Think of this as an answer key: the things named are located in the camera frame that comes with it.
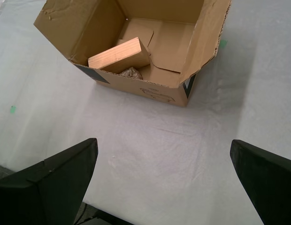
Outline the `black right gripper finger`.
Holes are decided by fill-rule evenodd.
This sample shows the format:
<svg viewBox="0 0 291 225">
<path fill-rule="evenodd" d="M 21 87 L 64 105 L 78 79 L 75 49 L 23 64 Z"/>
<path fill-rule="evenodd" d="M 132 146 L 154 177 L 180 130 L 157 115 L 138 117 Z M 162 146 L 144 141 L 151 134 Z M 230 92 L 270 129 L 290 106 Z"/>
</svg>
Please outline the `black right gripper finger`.
<svg viewBox="0 0 291 225">
<path fill-rule="evenodd" d="M 241 140 L 230 158 L 263 224 L 291 225 L 291 160 Z"/>
<path fill-rule="evenodd" d="M 0 179 L 0 225 L 73 224 L 97 157 L 89 138 Z"/>
</svg>

